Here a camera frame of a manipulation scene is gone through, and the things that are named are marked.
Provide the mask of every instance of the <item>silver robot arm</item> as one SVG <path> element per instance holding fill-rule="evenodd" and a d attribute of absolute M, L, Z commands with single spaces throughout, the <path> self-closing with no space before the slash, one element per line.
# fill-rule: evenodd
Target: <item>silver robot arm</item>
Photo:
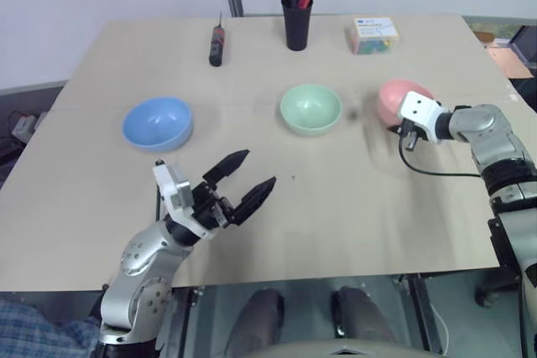
<path fill-rule="evenodd" d="M 102 325 L 94 358 L 153 358 L 155 343 L 180 264 L 200 239 L 218 228 L 240 226 L 272 191 L 276 178 L 258 184 L 234 208 L 216 193 L 216 183 L 233 173 L 248 150 L 225 157 L 194 189 L 177 168 L 154 167 L 168 215 L 138 233 L 125 247 L 119 273 L 102 299 Z"/>
<path fill-rule="evenodd" d="M 400 104 L 399 117 L 407 132 L 403 135 L 470 144 L 495 216 L 489 221 L 494 250 L 500 264 L 521 276 L 537 328 L 537 170 L 507 118 L 493 105 L 459 106 L 450 112 L 415 92 Z"/>

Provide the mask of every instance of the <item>black screwdriver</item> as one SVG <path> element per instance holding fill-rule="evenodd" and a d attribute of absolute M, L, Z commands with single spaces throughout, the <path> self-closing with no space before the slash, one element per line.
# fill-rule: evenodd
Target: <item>black screwdriver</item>
<path fill-rule="evenodd" d="M 226 33 L 222 28 L 222 12 L 220 12 L 220 21 L 218 21 L 218 25 L 212 30 L 211 52 L 209 53 L 209 63 L 213 66 L 222 64 L 222 52 L 224 50 L 225 38 Z"/>

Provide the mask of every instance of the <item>black cup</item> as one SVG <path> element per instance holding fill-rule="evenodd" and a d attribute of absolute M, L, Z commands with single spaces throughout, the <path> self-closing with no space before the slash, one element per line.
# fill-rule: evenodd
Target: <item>black cup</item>
<path fill-rule="evenodd" d="M 291 50 L 305 49 L 308 44 L 308 29 L 310 28 L 310 15 L 313 0 L 307 8 L 291 8 L 290 0 L 282 0 L 285 20 L 285 38 L 287 47 Z"/>

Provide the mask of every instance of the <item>blue bowl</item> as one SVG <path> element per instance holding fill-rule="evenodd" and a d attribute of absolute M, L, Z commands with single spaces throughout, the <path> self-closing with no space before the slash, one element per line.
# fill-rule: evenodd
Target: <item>blue bowl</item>
<path fill-rule="evenodd" d="M 123 121 L 123 136 L 144 150 L 165 153 L 192 134 L 192 112 L 178 98 L 153 98 L 134 107 Z"/>

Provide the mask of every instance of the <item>beige tabletop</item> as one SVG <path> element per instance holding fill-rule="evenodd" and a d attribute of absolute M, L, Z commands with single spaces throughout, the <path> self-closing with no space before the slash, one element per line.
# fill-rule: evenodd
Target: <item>beige tabletop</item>
<path fill-rule="evenodd" d="M 274 191 L 244 225 L 200 241 L 175 285 L 498 265 L 482 181 L 406 169 L 396 136 L 376 117 L 375 94 L 403 76 L 448 106 L 494 102 L 534 156 L 536 115 L 461 18 L 394 17 L 399 48 L 368 56 L 350 54 L 342 32 L 349 19 L 313 17 L 302 53 L 284 47 L 281 18 L 227 21 L 218 69 L 207 63 L 212 21 L 111 24 L 0 191 L 0 289 L 99 288 L 154 218 L 155 159 L 179 163 L 196 184 L 242 148 L 251 153 L 221 195 L 236 204 L 272 175 Z M 303 82 L 330 86 L 343 100 L 341 121 L 324 137 L 298 137 L 278 116 L 281 95 Z M 194 133 L 177 151 L 145 153 L 124 142 L 121 123 L 132 105 L 160 95 L 190 103 Z M 461 143 L 419 143 L 409 157 L 424 169 L 475 172 Z"/>

